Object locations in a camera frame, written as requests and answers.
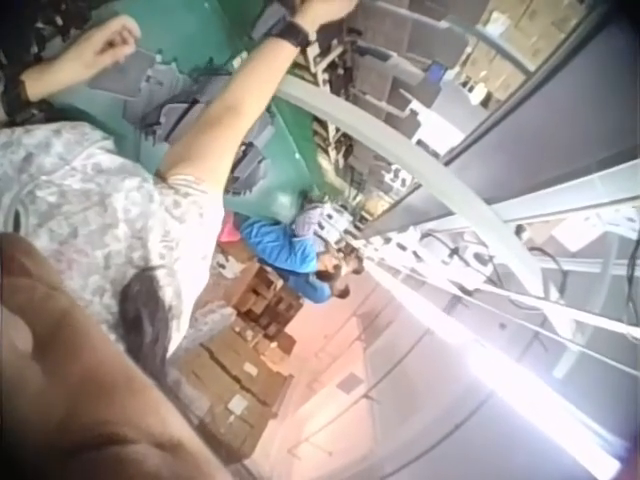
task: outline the bright light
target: bright light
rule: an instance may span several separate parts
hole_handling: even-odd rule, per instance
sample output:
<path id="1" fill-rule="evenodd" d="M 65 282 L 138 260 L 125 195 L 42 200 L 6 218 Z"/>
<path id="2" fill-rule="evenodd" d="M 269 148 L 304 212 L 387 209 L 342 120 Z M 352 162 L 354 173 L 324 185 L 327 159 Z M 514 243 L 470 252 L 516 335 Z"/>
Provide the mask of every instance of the bright light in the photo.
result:
<path id="1" fill-rule="evenodd" d="M 369 262 L 367 271 L 409 312 L 446 342 L 461 346 L 473 372 L 513 409 L 542 430 L 598 480 L 611 480 L 620 463 L 603 448 L 587 417 L 536 375 L 481 339 L 422 295 Z"/>
<path id="2" fill-rule="evenodd" d="M 518 413 L 564 448 L 598 480 L 612 479 L 620 463 L 599 446 L 581 413 L 526 368 L 497 350 L 477 345 L 469 362 L 475 374 Z"/>

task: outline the hand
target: hand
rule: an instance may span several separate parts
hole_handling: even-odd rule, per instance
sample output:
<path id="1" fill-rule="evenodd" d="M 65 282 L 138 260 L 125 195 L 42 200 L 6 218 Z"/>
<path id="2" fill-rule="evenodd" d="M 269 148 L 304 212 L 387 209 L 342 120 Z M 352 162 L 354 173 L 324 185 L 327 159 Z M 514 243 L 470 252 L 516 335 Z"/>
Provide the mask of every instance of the hand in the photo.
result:
<path id="1" fill-rule="evenodd" d="M 310 33 L 326 23 L 346 17 L 358 0 L 306 0 L 295 16 L 295 21 Z"/>
<path id="2" fill-rule="evenodd" d="M 126 15 L 82 35 L 60 57 L 27 70 L 22 79 L 32 101 L 86 82 L 136 50 L 140 27 Z"/>

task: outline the skin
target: skin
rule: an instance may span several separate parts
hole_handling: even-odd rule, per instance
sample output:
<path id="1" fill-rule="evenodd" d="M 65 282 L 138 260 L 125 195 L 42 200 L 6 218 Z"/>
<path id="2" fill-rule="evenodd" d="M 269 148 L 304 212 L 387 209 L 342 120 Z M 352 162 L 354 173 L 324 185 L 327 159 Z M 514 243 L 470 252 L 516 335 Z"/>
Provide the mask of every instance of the skin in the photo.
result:
<path id="1" fill-rule="evenodd" d="M 314 32 L 349 13 L 357 0 L 310 0 L 295 21 Z M 22 75 L 33 101 L 82 83 L 121 62 L 140 38 L 117 17 L 55 60 Z M 168 152 L 165 178 L 191 175 L 221 194 L 242 139 L 297 55 L 268 39 L 226 91 Z M 55 478 L 228 478 L 155 385 L 65 291 L 26 240 L 0 235 L 2 259 L 2 426 L 27 462 Z"/>

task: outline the shirt sleeve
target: shirt sleeve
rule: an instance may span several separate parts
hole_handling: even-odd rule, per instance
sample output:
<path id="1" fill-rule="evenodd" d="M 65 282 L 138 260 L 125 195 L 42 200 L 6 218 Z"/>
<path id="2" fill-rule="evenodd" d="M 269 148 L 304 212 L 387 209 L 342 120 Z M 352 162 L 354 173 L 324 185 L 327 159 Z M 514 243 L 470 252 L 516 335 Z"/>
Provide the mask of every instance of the shirt sleeve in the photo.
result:
<path id="1" fill-rule="evenodd" d="M 173 267 L 180 285 L 182 311 L 172 325 L 169 352 L 180 344 L 189 329 L 196 300 L 209 281 L 211 261 L 222 221 L 222 192 L 212 193 L 198 180 L 175 176 L 158 182 L 167 225 L 163 248 L 171 248 Z"/>

